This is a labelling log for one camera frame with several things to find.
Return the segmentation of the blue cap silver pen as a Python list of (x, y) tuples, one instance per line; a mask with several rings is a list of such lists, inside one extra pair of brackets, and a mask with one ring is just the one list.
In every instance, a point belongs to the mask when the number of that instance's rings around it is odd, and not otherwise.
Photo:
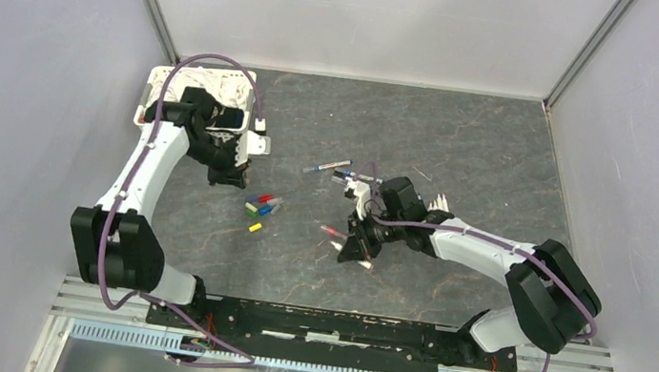
[(340, 160), (340, 161), (337, 161), (337, 162), (333, 161), (333, 162), (328, 162), (328, 163), (327, 162), (322, 163), (322, 164), (319, 164), (319, 165), (311, 165), (311, 166), (308, 166), (308, 167), (304, 167), (301, 171), (305, 174), (311, 174), (311, 173), (314, 174), (314, 173), (318, 173), (318, 172), (325, 171), (325, 170), (337, 169), (339, 167), (343, 168), (345, 166), (350, 166), (352, 164), (353, 164), (352, 160), (345, 159), (345, 160)]

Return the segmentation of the white cloth in basket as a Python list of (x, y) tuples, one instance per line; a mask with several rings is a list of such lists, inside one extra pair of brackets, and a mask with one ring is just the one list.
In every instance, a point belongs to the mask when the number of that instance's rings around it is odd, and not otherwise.
[(229, 108), (251, 111), (252, 88), (239, 71), (184, 67), (178, 70), (164, 94), (165, 101), (181, 102), (187, 87), (204, 89), (217, 102)]

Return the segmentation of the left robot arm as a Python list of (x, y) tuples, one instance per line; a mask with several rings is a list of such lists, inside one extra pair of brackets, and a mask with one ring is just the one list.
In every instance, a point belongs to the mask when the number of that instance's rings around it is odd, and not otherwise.
[(151, 218), (181, 158), (207, 168), (210, 185), (246, 186), (247, 103), (185, 86), (176, 101), (155, 100), (143, 110), (141, 137), (115, 184), (94, 206), (78, 207), (70, 225), (79, 276), (171, 302), (180, 326), (196, 328), (208, 305), (202, 281), (166, 263)]

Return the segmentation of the dark blue cap pen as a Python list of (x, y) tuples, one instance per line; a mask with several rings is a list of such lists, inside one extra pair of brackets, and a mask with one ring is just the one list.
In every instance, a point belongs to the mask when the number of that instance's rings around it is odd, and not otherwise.
[(365, 176), (364, 174), (357, 174), (356, 172), (351, 172), (349, 170), (345, 170), (345, 171), (343, 171), (342, 169), (334, 170), (333, 174), (334, 174), (334, 176), (337, 176), (337, 177), (340, 177), (340, 178), (362, 180), (362, 181), (365, 181), (365, 182), (377, 183), (377, 184), (382, 184), (383, 183), (383, 179), (381, 179), (381, 178), (372, 177), (372, 176)]

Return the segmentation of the brown cap pen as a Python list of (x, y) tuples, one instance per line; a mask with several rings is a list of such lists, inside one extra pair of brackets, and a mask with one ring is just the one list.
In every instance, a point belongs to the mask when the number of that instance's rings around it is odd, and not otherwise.
[(336, 261), (338, 263), (357, 263), (358, 266), (361, 266), (366, 270), (371, 270), (373, 268), (373, 263), (371, 261), (366, 260), (351, 248), (347, 248), (343, 243), (331, 241), (330, 244), (337, 252)]

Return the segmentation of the pink highlighter pen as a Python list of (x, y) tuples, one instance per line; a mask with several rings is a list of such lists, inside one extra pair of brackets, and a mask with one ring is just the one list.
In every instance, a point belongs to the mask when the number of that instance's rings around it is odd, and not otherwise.
[(338, 230), (331, 228), (330, 226), (326, 226), (321, 224), (320, 229), (330, 235), (331, 237), (339, 238), (339, 239), (344, 239), (347, 240), (348, 236), (345, 235), (344, 233), (339, 232)]

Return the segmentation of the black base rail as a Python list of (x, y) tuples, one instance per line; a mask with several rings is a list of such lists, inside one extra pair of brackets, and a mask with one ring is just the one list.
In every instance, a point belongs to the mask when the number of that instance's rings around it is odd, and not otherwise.
[(252, 356), (372, 372), (516, 372), (516, 349), (485, 353), (468, 333), (412, 320), (206, 296), (188, 315)]

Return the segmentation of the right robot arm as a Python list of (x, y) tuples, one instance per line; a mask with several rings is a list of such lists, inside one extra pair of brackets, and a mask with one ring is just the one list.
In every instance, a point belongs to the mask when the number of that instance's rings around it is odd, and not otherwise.
[(348, 177), (344, 195), (355, 208), (340, 262), (371, 262), (384, 244), (402, 242), (412, 251), (466, 266), (507, 290), (506, 308), (484, 310), (462, 327), (455, 348), (467, 366), (526, 343), (559, 354), (569, 342), (597, 335), (602, 303), (556, 239), (534, 244), (484, 232), (457, 217), (443, 193), (422, 200), (405, 176), (380, 184)]

